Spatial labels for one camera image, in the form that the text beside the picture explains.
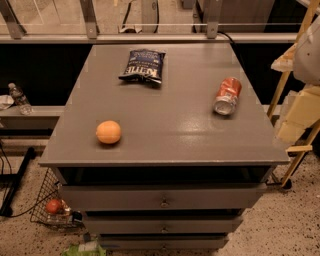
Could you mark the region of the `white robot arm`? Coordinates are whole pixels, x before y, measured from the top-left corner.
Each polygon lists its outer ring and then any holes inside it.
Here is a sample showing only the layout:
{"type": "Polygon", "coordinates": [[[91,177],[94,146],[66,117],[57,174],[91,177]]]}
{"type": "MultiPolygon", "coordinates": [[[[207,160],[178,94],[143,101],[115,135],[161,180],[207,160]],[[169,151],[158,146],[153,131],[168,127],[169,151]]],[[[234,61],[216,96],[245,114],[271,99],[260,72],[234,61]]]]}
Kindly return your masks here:
{"type": "Polygon", "coordinates": [[[320,16],[300,37],[294,54],[293,74],[306,84],[320,85],[320,16]]]}

